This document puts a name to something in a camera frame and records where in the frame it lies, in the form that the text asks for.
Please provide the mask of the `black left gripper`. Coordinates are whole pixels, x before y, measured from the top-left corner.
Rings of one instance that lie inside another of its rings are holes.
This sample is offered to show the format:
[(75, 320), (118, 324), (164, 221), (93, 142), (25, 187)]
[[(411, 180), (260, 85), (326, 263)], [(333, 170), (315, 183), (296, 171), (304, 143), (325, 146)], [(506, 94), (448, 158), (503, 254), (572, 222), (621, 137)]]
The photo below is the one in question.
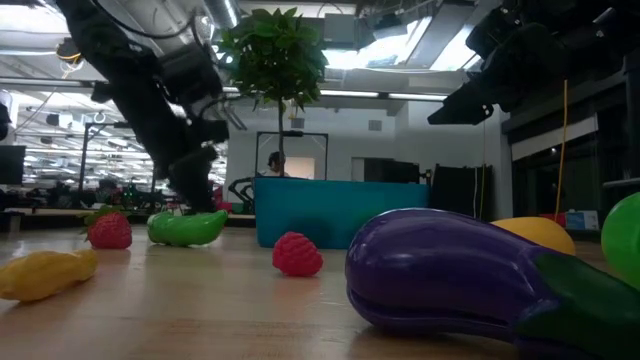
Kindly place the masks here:
[(199, 213), (215, 211), (208, 176), (217, 152), (200, 147), (204, 142), (218, 144), (229, 138), (226, 121), (205, 117), (222, 95), (221, 77), (206, 48), (191, 43), (159, 58), (162, 139), (175, 150), (195, 150), (169, 166), (170, 182)]

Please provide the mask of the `green toy pea pod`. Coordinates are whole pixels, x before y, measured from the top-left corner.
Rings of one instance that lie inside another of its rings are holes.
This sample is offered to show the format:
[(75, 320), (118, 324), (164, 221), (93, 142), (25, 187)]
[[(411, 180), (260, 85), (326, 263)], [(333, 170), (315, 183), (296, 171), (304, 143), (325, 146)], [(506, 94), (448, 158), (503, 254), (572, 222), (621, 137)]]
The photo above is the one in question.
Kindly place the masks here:
[(147, 221), (149, 239), (155, 244), (190, 247), (204, 246), (215, 241), (228, 219), (225, 210), (195, 215), (173, 215), (163, 212)]

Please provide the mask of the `red toy strawberry green leaves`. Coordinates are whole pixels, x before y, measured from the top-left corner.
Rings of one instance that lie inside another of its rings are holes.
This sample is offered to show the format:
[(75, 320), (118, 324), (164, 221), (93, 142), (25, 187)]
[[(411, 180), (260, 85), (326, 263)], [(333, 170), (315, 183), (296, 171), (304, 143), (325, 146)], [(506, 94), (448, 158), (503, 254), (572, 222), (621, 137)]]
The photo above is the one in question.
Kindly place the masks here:
[(103, 205), (83, 216), (86, 240), (97, 249), (127, 249), (132, 244), (129, 213), (121, 205)]

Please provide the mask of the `red toy raspberry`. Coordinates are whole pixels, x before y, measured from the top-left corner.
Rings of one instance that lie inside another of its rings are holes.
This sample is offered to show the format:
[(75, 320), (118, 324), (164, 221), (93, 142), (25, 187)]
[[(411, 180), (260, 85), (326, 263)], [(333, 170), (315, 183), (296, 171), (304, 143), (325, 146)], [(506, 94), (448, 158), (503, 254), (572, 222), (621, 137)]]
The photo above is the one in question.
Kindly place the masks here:
[(287, 232), (274, 245), (272, 265), (285, 276), (312, 277), (323, 264), (322, 254), (304, 234)]

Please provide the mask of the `teal plastic tupperware container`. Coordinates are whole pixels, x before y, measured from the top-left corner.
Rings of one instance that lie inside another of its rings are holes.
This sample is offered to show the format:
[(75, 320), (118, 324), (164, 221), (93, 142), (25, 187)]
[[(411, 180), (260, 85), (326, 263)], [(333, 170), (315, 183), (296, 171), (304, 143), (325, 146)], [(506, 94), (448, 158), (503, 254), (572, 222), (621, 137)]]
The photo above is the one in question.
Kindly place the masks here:
[(319, 249), (346, 249), (356, 232), (386, 211), (428, 206), (425, 184), (254, 179), (256, 239), (272, 248), (287, 232), (305, 235)]

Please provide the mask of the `yellow toy banana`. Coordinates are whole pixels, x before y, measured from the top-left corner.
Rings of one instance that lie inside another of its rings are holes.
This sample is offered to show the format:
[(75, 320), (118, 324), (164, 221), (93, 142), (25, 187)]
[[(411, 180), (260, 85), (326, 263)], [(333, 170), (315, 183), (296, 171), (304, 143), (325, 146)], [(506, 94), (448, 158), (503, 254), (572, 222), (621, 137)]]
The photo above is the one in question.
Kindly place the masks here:
[(576, 247), (571, 236), (558, 223), (548, 218), (518, 217), (496, 220), (492, 224), (540, 246), (576, 255)]

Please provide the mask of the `purple toy eggplant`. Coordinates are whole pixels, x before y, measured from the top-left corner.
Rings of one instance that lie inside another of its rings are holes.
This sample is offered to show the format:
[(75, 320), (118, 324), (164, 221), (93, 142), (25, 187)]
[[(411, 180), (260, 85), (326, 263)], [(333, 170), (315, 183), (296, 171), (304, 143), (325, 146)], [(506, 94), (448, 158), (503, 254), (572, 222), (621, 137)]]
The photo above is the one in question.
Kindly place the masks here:
[(368, 221), (347, 296), (379, 328), (474, 335), (522, 360), (640, 360), (640, 291), (581, 259), (471, 217), (400, 209)]

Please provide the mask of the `green toy apple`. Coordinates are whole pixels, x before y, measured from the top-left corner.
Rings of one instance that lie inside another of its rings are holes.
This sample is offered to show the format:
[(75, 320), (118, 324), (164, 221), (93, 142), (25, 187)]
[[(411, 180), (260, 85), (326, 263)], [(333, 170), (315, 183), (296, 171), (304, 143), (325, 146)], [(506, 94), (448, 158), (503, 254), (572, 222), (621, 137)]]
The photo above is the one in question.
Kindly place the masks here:
[(611, 209), (601, 231), (601, 246), (609, 266), (640, 290), (640, 192)]

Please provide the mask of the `person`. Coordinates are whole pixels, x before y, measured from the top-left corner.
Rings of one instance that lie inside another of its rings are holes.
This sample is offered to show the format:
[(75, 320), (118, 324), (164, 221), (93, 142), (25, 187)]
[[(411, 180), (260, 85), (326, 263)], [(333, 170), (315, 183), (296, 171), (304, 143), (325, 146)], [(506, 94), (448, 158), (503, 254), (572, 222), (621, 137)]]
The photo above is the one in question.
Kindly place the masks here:
[(289, 177), (289, 174), (285, 171), (286, 157), (279, 151), (273, 152), (269, 155), (267, 166), (268, 168), (261, 172), (263, 176), (269, 177)]

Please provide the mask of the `linear ceiling light fixture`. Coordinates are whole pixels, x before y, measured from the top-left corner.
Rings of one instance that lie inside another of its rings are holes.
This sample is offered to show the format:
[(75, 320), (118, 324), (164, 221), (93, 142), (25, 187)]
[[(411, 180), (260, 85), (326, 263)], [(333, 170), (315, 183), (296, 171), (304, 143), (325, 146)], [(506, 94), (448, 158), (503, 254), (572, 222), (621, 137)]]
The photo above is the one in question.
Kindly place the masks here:
[(322, 97), (333, 98), (354, 98), (354, 99), (376, 99), (393, 101), (418, 101), (418, 102), (443, 102), (447, 95), (442, 94), (422, 94), (422, 93), (390, 93), (375, 91), (349, 91), (349, 90), (329, 90), (321, 89)]

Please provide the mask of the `potted green artificial plant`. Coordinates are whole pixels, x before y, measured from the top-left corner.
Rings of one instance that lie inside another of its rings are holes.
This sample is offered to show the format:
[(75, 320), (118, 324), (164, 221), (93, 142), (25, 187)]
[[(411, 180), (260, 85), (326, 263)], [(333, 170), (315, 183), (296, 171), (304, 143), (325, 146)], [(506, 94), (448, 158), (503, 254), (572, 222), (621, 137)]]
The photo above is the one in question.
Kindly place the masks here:
[(232, 62), (225, 66), (238, 92), (255, 105), (273, 102), (278, 110), (278, 174), (285, 175), (284, 115), (292, 101), (299, 110), (317, 101), (328, 64), (317, 31), (295, 8), (255, 9), (217, 43)]

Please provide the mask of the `black background monitor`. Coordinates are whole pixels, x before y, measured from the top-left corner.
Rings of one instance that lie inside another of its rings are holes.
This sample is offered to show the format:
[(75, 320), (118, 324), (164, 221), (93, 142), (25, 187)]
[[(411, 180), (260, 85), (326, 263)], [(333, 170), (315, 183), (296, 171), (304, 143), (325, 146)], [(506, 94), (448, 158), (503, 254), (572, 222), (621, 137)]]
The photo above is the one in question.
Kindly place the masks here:
[(25, 146), (0, 145), (0, 185), (22, 184), (25, 154)]

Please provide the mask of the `blue and white box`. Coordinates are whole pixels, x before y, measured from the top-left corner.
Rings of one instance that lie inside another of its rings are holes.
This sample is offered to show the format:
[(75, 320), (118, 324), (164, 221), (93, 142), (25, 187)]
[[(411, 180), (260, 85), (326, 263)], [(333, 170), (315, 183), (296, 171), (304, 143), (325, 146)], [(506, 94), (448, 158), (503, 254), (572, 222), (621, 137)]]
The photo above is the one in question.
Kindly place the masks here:
[(600, 230), (599, 215), (595, 210), (568, 211), (565, 219), (566, 228), (570, 230)]

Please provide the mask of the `black background gantry frame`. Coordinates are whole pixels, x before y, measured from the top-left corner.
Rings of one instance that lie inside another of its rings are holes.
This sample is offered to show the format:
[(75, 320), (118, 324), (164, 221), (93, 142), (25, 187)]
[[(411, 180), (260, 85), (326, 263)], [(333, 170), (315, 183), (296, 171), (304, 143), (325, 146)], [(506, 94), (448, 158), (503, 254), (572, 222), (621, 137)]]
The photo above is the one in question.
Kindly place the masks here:
[(77, 192), (102, 192), (110, 205), (151, 214), (159, 209), (155, 164), (125, 122), (84, 125)]
[(287, 130), (283, 136), (278, 132), (256, 133), (255, 173), (268, 168), (269, 156), (280, 150), (283, 144), (283, 169), (291, 177), (309, 180), (327, 180), (329, 135)]

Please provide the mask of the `dark wall panel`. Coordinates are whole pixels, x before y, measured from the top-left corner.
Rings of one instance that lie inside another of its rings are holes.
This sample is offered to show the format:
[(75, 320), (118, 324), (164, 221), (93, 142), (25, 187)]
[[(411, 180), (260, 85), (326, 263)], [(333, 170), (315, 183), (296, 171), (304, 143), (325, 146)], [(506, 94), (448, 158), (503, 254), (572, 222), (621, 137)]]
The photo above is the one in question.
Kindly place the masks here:
[(364, 181), (384, 183), (420, 182), (419, 165), (391, 159), (364, 159)]

